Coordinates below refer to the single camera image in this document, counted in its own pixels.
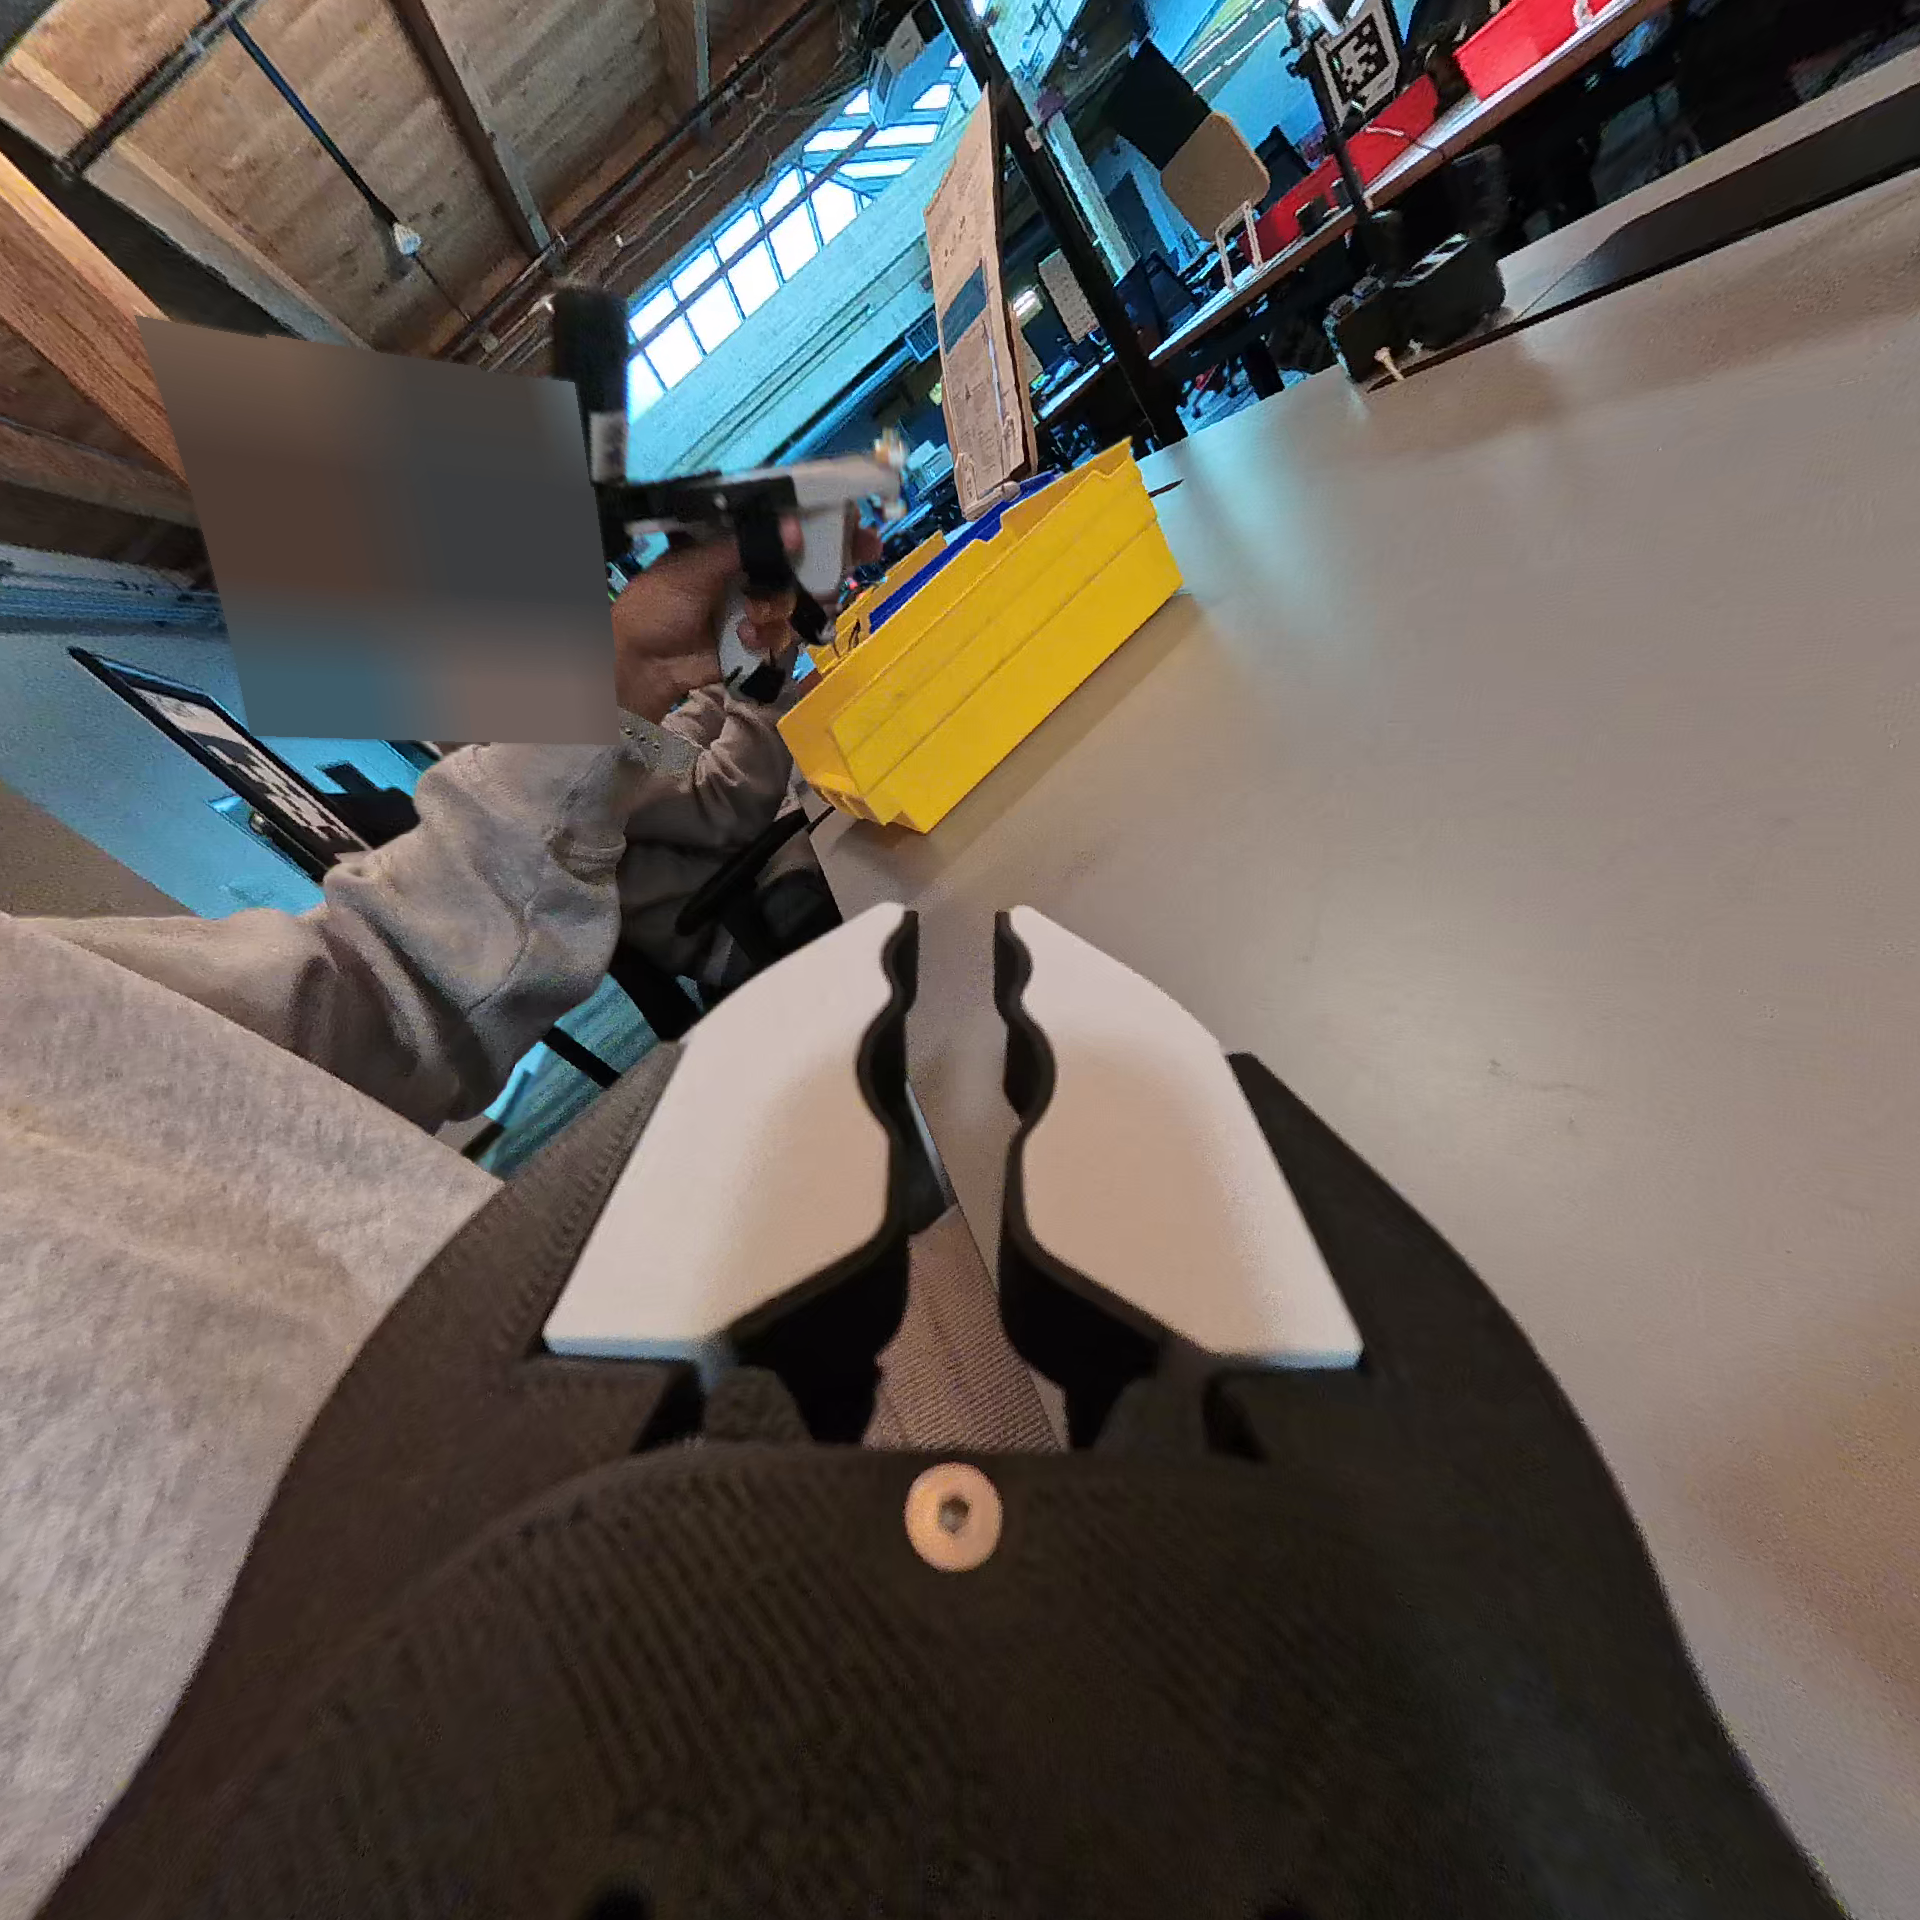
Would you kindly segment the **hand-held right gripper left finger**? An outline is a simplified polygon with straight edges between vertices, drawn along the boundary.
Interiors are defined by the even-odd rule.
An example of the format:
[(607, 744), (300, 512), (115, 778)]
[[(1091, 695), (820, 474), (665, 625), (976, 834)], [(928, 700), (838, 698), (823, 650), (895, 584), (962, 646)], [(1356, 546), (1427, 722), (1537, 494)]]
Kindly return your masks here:
[(906, 1078), (920, 918), (880, 904), (760, 972), (690, 1031), (616, 1175), (545, 1350), (772, 1375), (807, 1433), (864, 1439), (944, 1210)]

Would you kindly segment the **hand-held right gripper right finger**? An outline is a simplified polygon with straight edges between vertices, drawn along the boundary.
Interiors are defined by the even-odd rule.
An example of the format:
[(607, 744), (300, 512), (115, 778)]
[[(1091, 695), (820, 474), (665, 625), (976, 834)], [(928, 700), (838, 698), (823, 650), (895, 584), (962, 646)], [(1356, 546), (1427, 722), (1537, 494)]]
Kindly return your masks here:
[(1363, 1336), (1217, 1039), (1028, 906), (996, 914), (999, 1320), (1091, 1449), (1129, 1388), (1345, 1375)]

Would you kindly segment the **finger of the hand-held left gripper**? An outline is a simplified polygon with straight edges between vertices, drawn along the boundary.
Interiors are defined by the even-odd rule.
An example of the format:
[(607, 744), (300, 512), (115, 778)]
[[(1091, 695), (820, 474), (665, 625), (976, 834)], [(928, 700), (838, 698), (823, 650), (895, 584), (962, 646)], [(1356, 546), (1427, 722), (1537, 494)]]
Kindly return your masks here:
[(860, 454), (720, 476), (722, 522), (754, 514), (807, 520), (830, 512), (887, 520), (896, 514), (899, 504), (902, 465), (892, 454)]

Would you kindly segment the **grey desk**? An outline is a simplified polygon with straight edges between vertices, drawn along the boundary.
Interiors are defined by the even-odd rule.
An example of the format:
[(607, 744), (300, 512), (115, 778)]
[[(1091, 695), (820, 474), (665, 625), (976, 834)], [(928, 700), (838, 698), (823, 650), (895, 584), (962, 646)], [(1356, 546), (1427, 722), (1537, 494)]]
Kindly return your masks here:
[(1916, 1915), (1916, 174), (1146, 465), (1184, 594), (926, 838), (991, 1240), (993, 918), (1260, 1056), (1520, 1320), (1764, 1787)]

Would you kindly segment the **black desk strip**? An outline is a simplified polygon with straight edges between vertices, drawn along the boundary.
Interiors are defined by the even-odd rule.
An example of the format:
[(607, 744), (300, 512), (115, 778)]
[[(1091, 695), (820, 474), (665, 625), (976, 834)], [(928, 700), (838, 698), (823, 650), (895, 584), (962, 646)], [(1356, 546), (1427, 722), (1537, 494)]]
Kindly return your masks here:
[(1883, 104), (1663, 203), (1607, 236), (1506, 321), (1506, 337), (1844, 201), (1919, 166), (1916, 98)]

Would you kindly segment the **person's left hand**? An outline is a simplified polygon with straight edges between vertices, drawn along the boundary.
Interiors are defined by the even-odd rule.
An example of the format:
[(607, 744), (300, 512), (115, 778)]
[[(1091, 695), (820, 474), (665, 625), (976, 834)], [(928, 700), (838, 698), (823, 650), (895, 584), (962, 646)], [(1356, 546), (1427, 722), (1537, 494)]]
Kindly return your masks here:
[(738, 579), (735, 539), (683, 545), (635, 575), (611, 604), (616, 705), (658, 722), (718, 684), (718, 631)]

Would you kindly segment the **blue plastic bin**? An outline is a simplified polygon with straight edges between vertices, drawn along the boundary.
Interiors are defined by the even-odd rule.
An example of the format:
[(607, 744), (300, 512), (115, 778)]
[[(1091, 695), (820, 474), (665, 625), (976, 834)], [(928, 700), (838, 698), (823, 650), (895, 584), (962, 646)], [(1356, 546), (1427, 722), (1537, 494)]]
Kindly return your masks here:
[(1028, 498), (1049, 491), (1063, 476), (1055, 471), (1040, 471), (1039, 476), (1022, 483), (1015, 494), (993, 505), (987, 512), (967, 520), (962, 527), (946, 536), (938, 536), (926, 539), (920, 548), (902, 561), (895, 571), (890, 571), (880, 584), (876, 584), (876, 600), (864, 614), (864, 625), (872, 634), (876, 634), (890, 618), (895, 618), (903, 606), (912, 602), (918, 592), (921, 592), (931, 579), (944, 571), (948, 566), (962, 559), (972, 546), (993, 543), (1008, 512), (1022, 507)]

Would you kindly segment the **cardboard instruction board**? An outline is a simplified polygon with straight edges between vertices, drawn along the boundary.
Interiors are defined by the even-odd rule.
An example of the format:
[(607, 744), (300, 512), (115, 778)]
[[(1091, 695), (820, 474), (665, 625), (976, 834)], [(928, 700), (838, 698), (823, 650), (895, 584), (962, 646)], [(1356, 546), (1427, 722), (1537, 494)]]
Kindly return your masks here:
[(967, 522), (1040, 468), (1026, 345), (1001, 278), (999, 168), (985, 92), (923, 209), (951, 479)]

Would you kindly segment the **black office chair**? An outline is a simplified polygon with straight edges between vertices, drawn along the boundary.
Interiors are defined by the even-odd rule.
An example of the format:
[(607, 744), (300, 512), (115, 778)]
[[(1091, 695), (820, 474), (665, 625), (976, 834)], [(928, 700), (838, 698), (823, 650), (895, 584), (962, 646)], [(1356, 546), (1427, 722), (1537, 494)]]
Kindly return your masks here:
[(834, 930), (841, 911), (812, 848), (823, 824), (812, 801), (787, 801), (647, 943), (625, 929), (603, 984), (514, 1065), (503, 1095), (449, 1130), (463, 1155), (492, 1174), (526, 1164), (731, 991)]

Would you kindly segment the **yellow plastic bin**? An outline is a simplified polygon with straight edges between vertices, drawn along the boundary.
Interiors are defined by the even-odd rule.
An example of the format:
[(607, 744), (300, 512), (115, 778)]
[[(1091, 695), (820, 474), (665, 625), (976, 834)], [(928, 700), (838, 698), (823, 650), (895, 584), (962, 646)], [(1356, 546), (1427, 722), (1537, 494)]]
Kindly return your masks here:
[(1121, 441), (1006, 514), (878, 631), (838, 618), (780, 720), (830, 808), (931, 833), (1184, 588)]

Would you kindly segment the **black steel column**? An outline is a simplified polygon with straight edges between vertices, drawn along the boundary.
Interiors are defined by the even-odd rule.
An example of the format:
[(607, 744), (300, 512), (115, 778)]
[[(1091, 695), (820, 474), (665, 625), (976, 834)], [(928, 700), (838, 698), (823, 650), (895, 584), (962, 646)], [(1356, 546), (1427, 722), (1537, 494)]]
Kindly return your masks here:
[(1142, 348), (1137, 328), (1121, 303), (1119, 283), (1097, 250), (1092, 227), (1072, 194), (1063, 166), (1034, 123), (1015, 81), (994, 50), (991, 33), (974, 14), (972, 3), (938, 3), (936, 9), (967, 71), (982, 86), (984, 97), (993, 100), (994, 126), (1003, 136), (1003, 147), (1040, 209), (1072, 282), (1107, 337), (1148, 438), (1159, 449), (1184, 441), (1186, 430), (1178, 401)]

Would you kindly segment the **black framed tag poster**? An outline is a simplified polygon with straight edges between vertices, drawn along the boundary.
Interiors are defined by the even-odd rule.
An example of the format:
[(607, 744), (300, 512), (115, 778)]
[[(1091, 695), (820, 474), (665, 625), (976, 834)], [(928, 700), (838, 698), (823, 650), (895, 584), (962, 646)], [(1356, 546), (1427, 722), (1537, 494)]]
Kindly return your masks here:
[(345, 858), (368, 851), (368, 840), (329, 795), (207, 692), (79, 646), (67, 651), (212, 775), (231, 793), (240, 826), (308, 880), (321, 883)]

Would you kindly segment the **person's grey sweatshirt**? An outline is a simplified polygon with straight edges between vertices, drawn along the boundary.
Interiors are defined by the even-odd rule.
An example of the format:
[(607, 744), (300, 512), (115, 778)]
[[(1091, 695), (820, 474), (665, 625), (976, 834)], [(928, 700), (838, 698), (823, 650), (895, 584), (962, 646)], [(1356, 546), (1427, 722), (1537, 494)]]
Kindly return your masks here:
[(6, 920), (6, 1915), (174, 1712), (297, 1440), (607, 972), (563, 906)]

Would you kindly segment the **red plastic bin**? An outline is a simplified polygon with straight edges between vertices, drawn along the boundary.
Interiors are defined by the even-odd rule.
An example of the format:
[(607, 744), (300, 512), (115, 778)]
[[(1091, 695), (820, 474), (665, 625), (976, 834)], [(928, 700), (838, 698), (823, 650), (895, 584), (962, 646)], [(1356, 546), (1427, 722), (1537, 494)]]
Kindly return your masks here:
[(1512, 3), (1454, 48), (1457, 68), (1481, 104), (1524, 81), (1623, 3)]
[[(1438, 86), (1417, 78), (1366, 126), (1346, 136), (1346, 153), (1363, 185), (1375, 187), (1403, 161), (1424, 150), (1424, 138), (1440, 113)], [(1290, 187), (1256, 223), (1263, 260), (1272, 260), (1326, 227), (1351, 203), (1338, 158), (1328, 151), (1313, 172)]]

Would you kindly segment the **tag marker on black pole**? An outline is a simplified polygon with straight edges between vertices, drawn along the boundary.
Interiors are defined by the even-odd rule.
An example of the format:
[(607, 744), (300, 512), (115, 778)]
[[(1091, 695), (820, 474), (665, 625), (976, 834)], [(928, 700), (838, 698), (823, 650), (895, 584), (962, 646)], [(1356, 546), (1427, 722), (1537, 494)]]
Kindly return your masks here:
[(1398, 287), (1406, 270), (1403, 223), (1375, 207), (1353, 143), (1401, 94), (1401, 60), (1401, 27), (1388, 3), (1350, 4), (1334, 27), (1314, 25), (1303, 39), (1303, 71), (1324, 120), (1328, 151), (1361, 247), (1386, 288)]

